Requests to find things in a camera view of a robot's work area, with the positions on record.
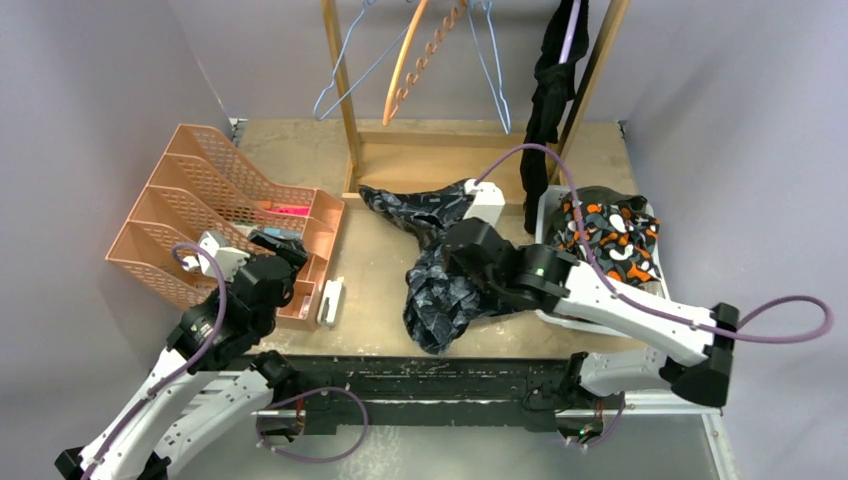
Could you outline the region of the grey camouflage shorts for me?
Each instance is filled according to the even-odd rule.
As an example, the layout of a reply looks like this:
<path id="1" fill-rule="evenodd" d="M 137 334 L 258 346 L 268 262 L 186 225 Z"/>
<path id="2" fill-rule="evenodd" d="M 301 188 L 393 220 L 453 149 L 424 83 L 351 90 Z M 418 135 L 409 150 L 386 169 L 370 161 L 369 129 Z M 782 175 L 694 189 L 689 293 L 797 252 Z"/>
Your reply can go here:
<path id="1" fill-rule="evenodd" d="M 419 255 L 405 273 L 408 291 L 402 320 L 411 340 L 424 352 L 445 353 L 474 320 L 517 312 L 447 267 L 443 240 L 472 203 L 464 180 L 415 193 L 361 185 L 358 193 L 368 209 L 416 238 Z"/>

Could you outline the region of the white stapler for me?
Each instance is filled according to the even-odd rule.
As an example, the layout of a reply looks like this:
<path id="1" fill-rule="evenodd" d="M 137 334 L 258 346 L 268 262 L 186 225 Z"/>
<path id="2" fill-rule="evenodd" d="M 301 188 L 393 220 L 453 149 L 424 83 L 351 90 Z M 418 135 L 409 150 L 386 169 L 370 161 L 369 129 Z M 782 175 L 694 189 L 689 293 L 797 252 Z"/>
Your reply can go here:
<path id="1" fill-rule="evenodd" d="M 343 277 L 328 280 L 325 283 L 317 315 L 317 321 L 320 325 L 327 328 L 335 327 L 337 324 L 337 315 L 343 291 Z"/>

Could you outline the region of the peach plastic file organizer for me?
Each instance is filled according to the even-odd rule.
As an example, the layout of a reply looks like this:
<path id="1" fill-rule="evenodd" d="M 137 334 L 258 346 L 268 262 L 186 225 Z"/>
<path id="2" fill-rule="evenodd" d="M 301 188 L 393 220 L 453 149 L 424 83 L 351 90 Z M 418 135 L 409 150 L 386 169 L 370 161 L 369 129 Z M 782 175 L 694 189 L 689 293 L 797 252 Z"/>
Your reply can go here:
<path id="1" fill-rule="evenodd" d="M 276 214 L 272 206 L 309 207 L 308 216 Z M 215 230 L 235 247 L 260 252 L 250 229 L 300 231 L 308 261 L 294 299 L 277 313 L 280 328 L 314 331 L 327 274 L 345 211 L 342 200 L 309 187 L 275 183 L 219 130 L 181 124 L 113 241 L 106 258 L 180 309 L 201 302 L 213 278 L 184 270 L 174 244 L 199 241 Z"/>

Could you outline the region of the olive green shorts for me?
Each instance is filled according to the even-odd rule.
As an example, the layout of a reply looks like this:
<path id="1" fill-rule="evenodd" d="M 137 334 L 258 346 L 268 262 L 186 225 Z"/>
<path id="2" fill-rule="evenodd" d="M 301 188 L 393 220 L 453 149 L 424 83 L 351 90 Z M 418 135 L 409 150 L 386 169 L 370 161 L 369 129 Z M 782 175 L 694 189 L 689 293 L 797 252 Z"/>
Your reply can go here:
<path id="1" fill-rule="evenodd" d="M 642 195 L 624 194 L 600 185 L 581 187 L 576 192 L 581 202 L 619 205 L 636 211 L 645 211 L 649 204 L 647 198 Z"/>

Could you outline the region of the orange camouflage shorts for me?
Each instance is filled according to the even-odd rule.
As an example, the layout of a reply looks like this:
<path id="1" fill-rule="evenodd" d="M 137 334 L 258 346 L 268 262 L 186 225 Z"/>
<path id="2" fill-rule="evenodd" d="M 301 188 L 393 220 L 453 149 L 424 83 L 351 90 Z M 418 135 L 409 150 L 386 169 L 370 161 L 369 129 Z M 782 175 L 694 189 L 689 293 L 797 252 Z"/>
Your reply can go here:
<path id="1" fill-rule="evenodd" d="M 586 240 L 601 271 L 634 287 L 661 280 L 656 260 L 660 221 L 646 211 L 642 196 L 580 201 L 584 229 L 577 231 L 575 207 L 567 197 L 548 216 L 547 244 L 586 260 Z"/>

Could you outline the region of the orange hanger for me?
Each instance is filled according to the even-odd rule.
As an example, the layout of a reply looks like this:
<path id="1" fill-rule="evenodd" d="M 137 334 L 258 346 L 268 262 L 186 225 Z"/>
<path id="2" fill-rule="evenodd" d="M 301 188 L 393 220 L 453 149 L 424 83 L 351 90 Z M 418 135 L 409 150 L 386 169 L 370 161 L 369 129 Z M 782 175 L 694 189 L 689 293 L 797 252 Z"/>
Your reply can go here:
<path id="1" fill-rule="evenodd" d="M 470 2 L 466 0 L 453 1 L 450 9 L 443 16 L 441 24 L 425 42 L 420 55 L 412 61 L 410 54 L 413 52 L 413 43 L 430 5 L 428 0 L 418 2 L 407 25 L 406 33 L 403 35 L 398 56 L 390 75 L 381 119 L 383 126 L 388 126 L 396 117 L 411 89 L 427 69 L 432 57 L 440 50 L 445 38 L 467 11 L 469 4 Z"/>

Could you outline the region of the blue wire hanger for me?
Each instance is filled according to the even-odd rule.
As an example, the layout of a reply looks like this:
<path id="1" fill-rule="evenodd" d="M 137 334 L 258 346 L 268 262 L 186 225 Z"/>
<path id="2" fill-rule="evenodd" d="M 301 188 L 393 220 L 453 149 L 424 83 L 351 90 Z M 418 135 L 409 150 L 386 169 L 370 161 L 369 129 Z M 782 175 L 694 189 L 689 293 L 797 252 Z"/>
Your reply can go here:
<path id="1" fill-rule="evenodd" d="M 370 65 L 365 72 L 353 83 L 348 83 L 347 67 L 345 63 L 345 53 L 348 49 L 351 36 L 356 27 L 367 14 L 369 8 L 376 4 L 376 1 L 361 1 L 360 11 L 355 19 L 350 24 L 344 36 L 340 33 L 340 23 L 338 19 L 337 5 L 335 1 L 323 1 L 322 12 L 325 20 L 325 32 L 327 34 L 328 46 L 331 50 L 333 58 L 333 69 L 330 83 L 319 93 L 313 105 L 312 115 L 316 121 L 325 120 L 331 113 L 337 110 L 343 103 L 350 100 L 352 92 L 372 73 L 372 71 L 380 65 L 380 63 L 396 48 L 399 48 L 397 72 L 403 66 L 404 55 L 408 50 L 408 44 L 413 38 L 412 23 L 409 23 L 397 36 L 397 38 L 387 47 L 387 49 Z M 337 90 L 338 99 L 329 106 L 325 111 L 321 110 L 321 105 L 325 96 L 333 89 Z"/>

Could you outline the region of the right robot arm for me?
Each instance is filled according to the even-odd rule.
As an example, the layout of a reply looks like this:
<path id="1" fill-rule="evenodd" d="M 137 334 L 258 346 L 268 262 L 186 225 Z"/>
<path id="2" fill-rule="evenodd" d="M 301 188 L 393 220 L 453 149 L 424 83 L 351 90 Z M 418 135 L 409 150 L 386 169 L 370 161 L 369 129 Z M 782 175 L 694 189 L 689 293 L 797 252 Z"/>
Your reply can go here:
<path id="1" fill-rule="evenodd" d="M 501 190 L 468 179 L 461 191 L 471 204 L 447 230 L 450 266 L 519 311 L 543 311 L 556 325 L 577 317 L 645 343 L 643 350 L 572 355 L 561 381 L 569 404 L 661 389 L 701 406 L 726 405 L 734 341 L 722 333 L 736 333 L 737 308 L 681 304 L 598 274 L 590 263 L 547 245 L 515 247 L 495 229 L 505 205 Z"/>

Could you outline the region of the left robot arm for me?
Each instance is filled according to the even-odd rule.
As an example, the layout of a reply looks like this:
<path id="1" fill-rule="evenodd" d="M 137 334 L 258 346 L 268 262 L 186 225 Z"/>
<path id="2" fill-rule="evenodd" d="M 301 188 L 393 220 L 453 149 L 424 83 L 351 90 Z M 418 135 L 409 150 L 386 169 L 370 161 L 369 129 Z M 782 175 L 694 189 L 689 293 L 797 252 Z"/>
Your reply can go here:
<path id="1" fill-rule="evenodd" d="M 308 261 L 298 238 L 252 230 L 254 254 L 217 231 L 171 249 L 188 271 L 216 287 L 185 310 L 155 365 L 118 416 L 94 440 L 62 451 L 65 479 L 172 479 L 203 448 L 250 411 L 284 409 L 297 399 L 293 369 L 276 351 L 262 353 L 231 379 L 222 372 L 276 327 Z"/>

